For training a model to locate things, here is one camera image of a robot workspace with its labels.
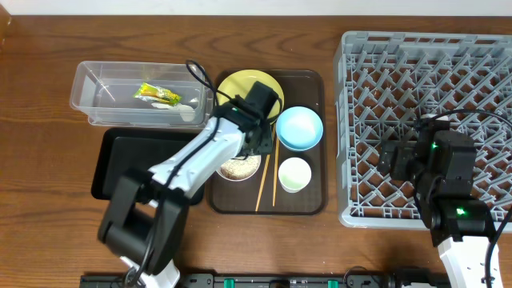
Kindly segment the green orange snack wrapper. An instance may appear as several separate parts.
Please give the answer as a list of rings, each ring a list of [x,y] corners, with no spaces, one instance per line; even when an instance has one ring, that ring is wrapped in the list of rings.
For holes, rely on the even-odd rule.
[[[138,98],[144,102],[157,102],[176,106],[182,100],[182,97],[167,88],[153,86],[144,82],[134,94],[134,98]]]

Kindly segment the white tissue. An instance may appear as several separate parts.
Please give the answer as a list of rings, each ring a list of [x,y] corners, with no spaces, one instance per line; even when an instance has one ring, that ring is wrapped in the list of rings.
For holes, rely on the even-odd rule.
[[[179,113],[184,122],[192,122],[195,118],[194,108],[188,105],[177,103],[176,105],[172,106],[160,102],[153,102],[151,105],[152,107],[160,110],[171,110],[173,112]]]

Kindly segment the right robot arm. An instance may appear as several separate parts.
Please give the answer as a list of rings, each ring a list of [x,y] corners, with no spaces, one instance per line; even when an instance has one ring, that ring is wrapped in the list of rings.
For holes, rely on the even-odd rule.
[[[477,150],[445,116],[422,118],[418,140],[383,140],[378,172],[410,182],[414,202],[452,287],[501,287],[496,227],[490,208],[472,196]]]

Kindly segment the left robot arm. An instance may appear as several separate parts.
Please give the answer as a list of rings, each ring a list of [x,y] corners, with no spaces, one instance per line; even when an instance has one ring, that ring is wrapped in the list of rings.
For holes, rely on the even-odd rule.
[[[179,152],[149,168],[129,169],[118,180],[98,240],[127,261],[123,287],[173,287],[172,263],[182,240],[190,201],[222,164],[237,156],[268,153],[271,104],[226,102]]]

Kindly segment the white bowl with residue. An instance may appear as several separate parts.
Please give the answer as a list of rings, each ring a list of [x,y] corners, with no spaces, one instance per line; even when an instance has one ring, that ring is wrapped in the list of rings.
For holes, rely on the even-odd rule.
[[[261,156],[252,155],[232,158],[223,163],[217,173],[229,181],[240,182],[252,177],[261,165]]]

